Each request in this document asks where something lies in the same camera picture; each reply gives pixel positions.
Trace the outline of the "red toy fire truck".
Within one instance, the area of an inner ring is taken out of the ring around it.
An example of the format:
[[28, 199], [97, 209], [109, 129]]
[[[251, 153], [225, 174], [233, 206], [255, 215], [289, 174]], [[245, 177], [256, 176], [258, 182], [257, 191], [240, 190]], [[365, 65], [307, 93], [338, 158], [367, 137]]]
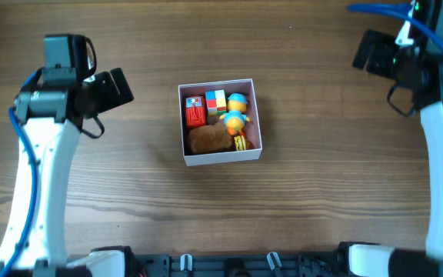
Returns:
[[188, 129], [206, 125], [205, 100], [197, 95], [185, 100], [185, 121]]

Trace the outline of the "multicolour puzzle cube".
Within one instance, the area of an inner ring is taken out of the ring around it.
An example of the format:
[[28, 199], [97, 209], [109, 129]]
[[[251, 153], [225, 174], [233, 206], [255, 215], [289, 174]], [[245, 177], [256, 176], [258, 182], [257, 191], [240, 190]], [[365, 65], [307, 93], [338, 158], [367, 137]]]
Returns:
[[206, 91], [205, 100], [209, 116], [223, 115], [227, 112], [227, 102], [223, 89]]

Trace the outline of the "brown plush toy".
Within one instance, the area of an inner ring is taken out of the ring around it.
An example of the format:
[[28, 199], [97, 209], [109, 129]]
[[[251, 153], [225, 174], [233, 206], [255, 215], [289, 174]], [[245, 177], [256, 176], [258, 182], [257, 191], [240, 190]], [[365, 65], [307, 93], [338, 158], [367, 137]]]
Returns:
[[192, 129], [188, 133], [187, 141], [194, 154], [220, 152], [232, 145], [232, 137], [222, 123]]

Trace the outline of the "white cardboard box pink interior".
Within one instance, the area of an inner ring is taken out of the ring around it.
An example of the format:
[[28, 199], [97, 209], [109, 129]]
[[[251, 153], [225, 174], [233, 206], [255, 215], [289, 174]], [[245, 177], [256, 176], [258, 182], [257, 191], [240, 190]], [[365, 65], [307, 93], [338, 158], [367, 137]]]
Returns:
[[[248, 99], [248, 117], [251, 119], [244, 133], [250, 142], [249, 150], [227, 151], [208, 154], [193, 154], [188, 146], [188, 130], [185, 123], [185, 99], [190, 96], [204, 95], [206, 91], [223, 89], [230, 93], [241, 93]], [[179, 115], [181, 119], [182, 154], [187, 166], [211, 165], [226, 162], [241, 162], [259, 159], [262, 152], [261, 126], [255, 87], [251, 78], [218, 82], [184, 84], [178, 86]]]

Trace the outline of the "yellow duck toy blue cap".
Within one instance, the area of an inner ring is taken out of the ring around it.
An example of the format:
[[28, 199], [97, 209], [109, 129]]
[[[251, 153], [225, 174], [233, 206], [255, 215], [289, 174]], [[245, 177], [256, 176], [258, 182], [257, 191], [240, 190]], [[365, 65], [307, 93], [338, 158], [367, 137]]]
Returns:
[[240, 93], [233, 93], [228, 97], [227, 112], [219, 116], [228, 130], [229, 135], [237, 135], [242, 132], [245, 123], [251, 119], [245, 114], [248, 107], [247, 98]]

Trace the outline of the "yellow round waffle toy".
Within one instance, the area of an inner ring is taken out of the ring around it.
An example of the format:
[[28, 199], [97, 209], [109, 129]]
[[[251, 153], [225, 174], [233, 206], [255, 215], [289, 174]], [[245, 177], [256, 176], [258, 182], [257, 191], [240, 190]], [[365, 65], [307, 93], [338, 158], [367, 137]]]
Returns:
[[249, 148], [250, 148], [250, 143], [244, 135], [235, 136], [234, 137], [234, 144], [235, 144], [235, 150], [238, 152], [249, 150]]

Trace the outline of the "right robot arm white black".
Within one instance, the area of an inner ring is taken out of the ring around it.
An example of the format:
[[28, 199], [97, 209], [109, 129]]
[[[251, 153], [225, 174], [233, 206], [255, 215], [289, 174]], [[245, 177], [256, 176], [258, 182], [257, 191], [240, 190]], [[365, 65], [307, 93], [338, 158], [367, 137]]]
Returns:
[[348, 242], [345, 268], [354, 276], [443, 276], [443, 1], [351, 4], [348, 10], [403, 23], [396, 36], [367, 31], [353, 65], [411, 91], [411, 108], [402, 116], [418, 115], [425, 134], [430, 217], [424, 251]]

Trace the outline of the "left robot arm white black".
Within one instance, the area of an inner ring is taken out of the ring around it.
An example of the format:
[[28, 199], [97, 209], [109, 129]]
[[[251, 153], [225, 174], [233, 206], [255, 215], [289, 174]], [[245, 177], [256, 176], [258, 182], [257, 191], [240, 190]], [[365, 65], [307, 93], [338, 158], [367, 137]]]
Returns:
[[45, 64], [22, 85], [8, 110], [18, 136], [18, 170], [0, 276], [129, 276], [129, 248], [108, 248], [68, 261], [64, 219], [69, 171], [83, 128], [99, 114], [132, 102], [120, 68], [98, 73], [92, 41], [84, 35], [47, 35]]

